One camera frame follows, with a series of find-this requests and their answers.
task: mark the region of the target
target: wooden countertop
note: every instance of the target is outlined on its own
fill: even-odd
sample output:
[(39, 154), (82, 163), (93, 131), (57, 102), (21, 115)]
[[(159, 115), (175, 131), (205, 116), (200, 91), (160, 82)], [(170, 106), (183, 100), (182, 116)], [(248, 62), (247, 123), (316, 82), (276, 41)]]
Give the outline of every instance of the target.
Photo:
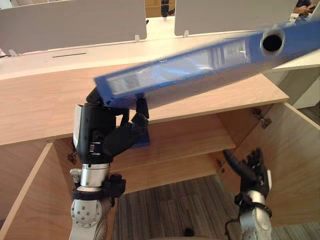
[[(132, 64), (85, 68), (0, 80), (0, 145), (69, 137), (76, 104), (95, 87), (93, 77)], [(288, 99), (262, 74), (150, 110), (165, 122)]]

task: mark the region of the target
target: white desk partition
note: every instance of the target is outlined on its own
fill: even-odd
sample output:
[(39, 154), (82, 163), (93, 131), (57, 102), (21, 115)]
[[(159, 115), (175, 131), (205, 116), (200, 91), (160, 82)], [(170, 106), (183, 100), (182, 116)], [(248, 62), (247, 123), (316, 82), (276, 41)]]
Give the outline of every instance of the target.
[(0, 10), (0, 48), (17, 54), (147, 37), (144, 0), (65, 0)]
[(289, 20), (298, 0), (176, 0), (174, 33), (256, 30)]

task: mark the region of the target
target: gray carpet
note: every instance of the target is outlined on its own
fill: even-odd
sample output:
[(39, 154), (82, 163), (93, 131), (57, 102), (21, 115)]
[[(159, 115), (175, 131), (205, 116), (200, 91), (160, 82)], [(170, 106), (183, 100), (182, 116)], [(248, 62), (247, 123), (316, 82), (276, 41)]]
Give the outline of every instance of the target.
[(320, 125), (320, 102), (318, 102), (315, 106), (301, 108), (298, 110), (308, 118), (310, 118), (312, 121), (314, 121), (316, 124)]
[[(225, 222), (238, 215), (234, 196), (216, 175), (177, 182), (123, 195), (117, 205), (113, 240), (181, 237), (192, 228), (197, 236), (224, 239)], [(232, 240), (240, 226), (229, 226)], [(320, 223), (278, 227), (273, 240), (320, 240)]]

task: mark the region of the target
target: cabinet hinge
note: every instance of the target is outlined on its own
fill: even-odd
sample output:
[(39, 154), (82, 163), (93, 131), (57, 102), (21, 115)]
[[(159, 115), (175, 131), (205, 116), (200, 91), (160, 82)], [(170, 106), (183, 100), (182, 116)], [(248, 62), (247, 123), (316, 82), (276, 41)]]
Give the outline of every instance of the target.
[(252, 114), (261, 122), (263, 129), (266, 129), (272, 123), (270, 118), (264, 118), (264, 116), (262, 116), (262, 111), (260, 108), (253, 108)]
[(216, 160), (216, 164), (218, 165), (218, 172), (221, 171), (221, 173), (224, 173), (225, 169), (219, 159)]

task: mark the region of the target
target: open cabinet door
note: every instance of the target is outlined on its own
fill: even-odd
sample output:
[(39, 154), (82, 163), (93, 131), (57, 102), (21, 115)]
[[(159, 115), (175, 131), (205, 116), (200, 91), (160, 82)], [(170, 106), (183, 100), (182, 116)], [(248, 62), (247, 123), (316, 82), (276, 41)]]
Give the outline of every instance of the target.
[[(266, 201), (272, 225), (320, 220), (320, 126), (288, 103), (275, 104), (264, 118), (272, 123), (266, 129), (258, 124), (234, 154), (242, 160), (255, 148), (262, 149), (272, 175)], [(238, 193), (240, 178), (227, 163), (223, 169), (218, 174), (225, 190)]]

